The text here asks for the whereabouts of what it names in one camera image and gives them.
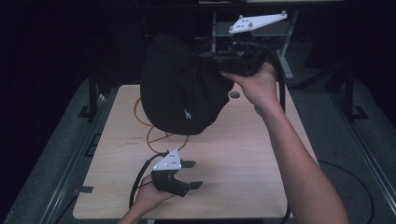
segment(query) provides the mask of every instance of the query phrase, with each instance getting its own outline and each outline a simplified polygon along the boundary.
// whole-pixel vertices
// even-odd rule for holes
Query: fingers
[[[232,73],[228,73],[228,72],[224,72],[224,71],[220,71],[220,73],[222,76],[227,77],[228,79],[236,82],[237,84],[240,84],[242,82],[242,80],[244,79],[244,77],[238,76],[236,74],[232,74]]]

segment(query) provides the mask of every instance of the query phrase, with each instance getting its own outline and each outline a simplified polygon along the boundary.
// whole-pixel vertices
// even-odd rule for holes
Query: black clamp
[[[166,191],[184,197],[190,189],[198,189],[202,186],[202,184],[204,184],[203,181],[196,181],[188,184],[175,178],[175,174],[181,168],[191,168],[196,164],[195,161],[182,161],[178,156],[177,149],[173,150],[172,152],[167,151],[164,153],[159,153],[147,160],[137,175],[130,195],[130,208],[134,203],[134,195],[139,188],[139,183],[143,173],[145,173],[150,163],[159,156],[162,156],[163,159],[155,164],[153,170],[151,171],[152,184],[157,190]]]

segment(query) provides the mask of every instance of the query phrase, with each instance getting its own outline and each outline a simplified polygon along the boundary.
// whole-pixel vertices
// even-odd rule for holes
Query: forearm
[[[139,206],[132,205],[131,209],[123,216],[119,224],[137,224],[146,211],[143,211]]]
[[[348,223],[330,180],[310,156],[279,104],[261,114],[276,156],[291,211],[299,223]]]

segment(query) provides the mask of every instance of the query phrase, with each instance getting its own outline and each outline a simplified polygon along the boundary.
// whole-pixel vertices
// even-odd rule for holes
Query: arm
[[[334,186],[310,156],[276,96],[272,65],[252,77],[222,73],[241,86],[270,135],[291,212],[298,223],[348,223]]]
[[[151,175],[142,179],[136,200],[119,224],[137,224],[147,212],[156,208],[163,201],[174,197],[174,194],[158,191],[151,183]]]

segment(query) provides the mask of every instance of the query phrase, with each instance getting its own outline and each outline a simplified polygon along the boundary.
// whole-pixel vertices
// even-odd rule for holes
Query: small black object
[[[174,177],[178,170],[166,170],[166,171],[152,171],[152,184],[159,191],[166,191],[173,193],[180,197],[184,197],[190,189],[198,189],[204,184],[203,181],[196,181],[187,184]]]
[[[219,50],[215,54],[201,54],[205,62],[214,62],[220,71],[250,77],[259,71],[262,65],[274,63],[273,52],[253,41],[251,32],[244,32],[233,36],[233,43],[229,49]]]

